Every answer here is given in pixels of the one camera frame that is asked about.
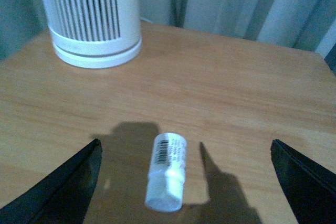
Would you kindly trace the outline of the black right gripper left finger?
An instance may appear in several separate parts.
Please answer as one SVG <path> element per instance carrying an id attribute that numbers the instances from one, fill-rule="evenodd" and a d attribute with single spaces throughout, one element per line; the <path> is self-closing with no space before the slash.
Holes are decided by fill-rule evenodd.
<path id="1" fill-rule="evenodd" d="M 102 146 L 94 139 L 1 208 L 1 223 L 83 223 L 97 185 Z"/>

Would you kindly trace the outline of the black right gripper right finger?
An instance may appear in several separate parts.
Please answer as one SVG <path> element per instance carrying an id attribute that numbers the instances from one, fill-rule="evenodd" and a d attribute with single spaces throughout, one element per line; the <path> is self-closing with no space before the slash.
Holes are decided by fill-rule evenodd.
<path id="1" fill-rule="evenodd" d="M 278 139 L 271 160 L 298 223 L 335 223 L 335 173 Z"/>

